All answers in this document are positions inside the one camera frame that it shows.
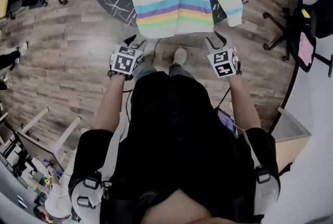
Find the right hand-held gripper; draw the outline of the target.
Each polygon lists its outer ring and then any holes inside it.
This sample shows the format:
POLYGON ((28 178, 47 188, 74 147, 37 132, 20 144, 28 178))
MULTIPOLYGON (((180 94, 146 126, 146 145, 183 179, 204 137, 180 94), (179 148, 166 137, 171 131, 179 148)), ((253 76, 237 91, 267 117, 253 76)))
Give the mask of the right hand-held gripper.
POLYGON ((218 78, 240 74, 240 60, 236 48, 229 46, 229 36, 220 31, 214 33, 217 38, 216 46, 208 37, 205 38, 205 44, 209 51, 207 57, 215 74, 218 78))

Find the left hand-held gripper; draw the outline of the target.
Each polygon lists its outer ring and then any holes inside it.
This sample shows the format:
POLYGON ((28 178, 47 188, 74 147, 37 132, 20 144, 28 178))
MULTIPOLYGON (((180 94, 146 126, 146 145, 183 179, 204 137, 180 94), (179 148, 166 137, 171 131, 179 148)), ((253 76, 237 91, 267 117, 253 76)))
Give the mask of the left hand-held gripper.
POLYGON ((111 70, 125 75, 132 75, 143 57, 147 40, 135 41, 136 34, 118 44, 110 57, 111 70))

